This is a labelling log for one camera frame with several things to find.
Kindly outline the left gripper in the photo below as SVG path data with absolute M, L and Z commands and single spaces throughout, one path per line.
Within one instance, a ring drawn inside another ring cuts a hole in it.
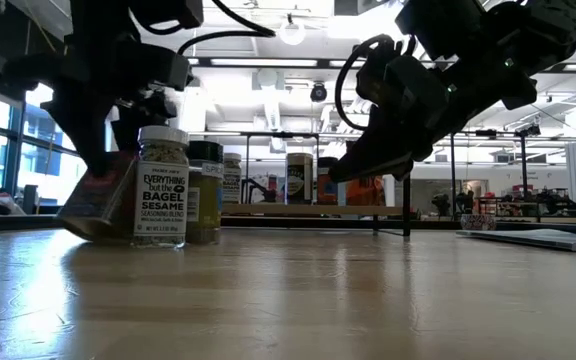
M 108 168 L 104 123 L 114 98 L 93 88 L 122 93 L 157 84 L 181 90 L 192 81 L 187 58 L 167 48 L 126 40 L 114 43 L 102 55 L 85 56 L 71 49 L 65 55 L 38 53 L 14 58 L 4 64 L 3 75 L 25 89 L 42 83 L 54 90 L 52 100 L 41 108 L 70 138 L 95 176 L 104 175 Z M 176 106 L 161 89 L 130 107 L 120 106 L 119 119 L 111 122 L 118 150 L 137 151 L 142 127 L 167 126 L 176 115 Z

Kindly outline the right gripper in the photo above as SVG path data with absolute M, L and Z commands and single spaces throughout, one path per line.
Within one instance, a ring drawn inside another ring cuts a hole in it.
M 329 169 L 333 181 L 379 175 L 401 180 L 432 154 L 432 143 L 388 117 L 434 129 L 449 105 L 446 85 L 413 56 L 416 47 L 413 35 L 403 42 L 381 34 L 354 48 L 365 60 L 356 75 L 357 94 L 377 107 L 370 109 L 368 128 Z

